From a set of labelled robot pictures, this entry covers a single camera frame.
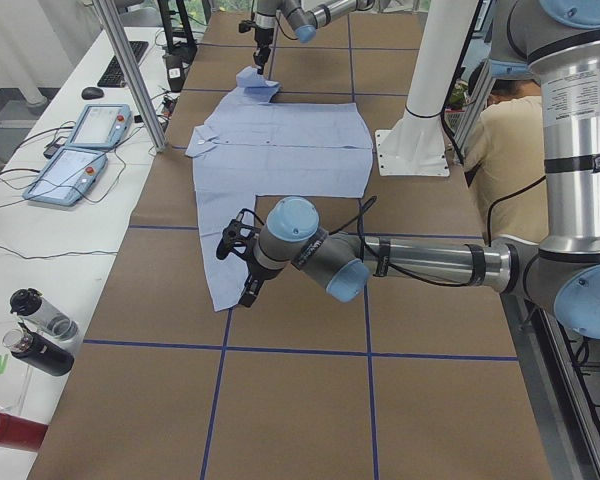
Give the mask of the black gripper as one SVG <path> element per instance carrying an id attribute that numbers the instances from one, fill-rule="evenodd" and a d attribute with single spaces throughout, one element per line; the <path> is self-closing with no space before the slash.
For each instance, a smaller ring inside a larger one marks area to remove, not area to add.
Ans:
<path id="1" fill-rule="evenodd" d="M 274 40 L 274 29 L 255 27 L 254 40 L 256 50 L 253 54 L 255 68 L 259 75 L 263 75 L 263 63 L 267 63 L 271 54 L 271 45 Z"/>
<path id="2" fill-rule="evenodd" d="M 255 237 L 240 237 L 234 242 L 232 252 L 244 260 L 248 268 L 248 276 L 244 282 L 238 304 L 250 308 L 258 298 L 264 283 L 275 278 L 275 271 L 262 266 L 255 257 Z"/>

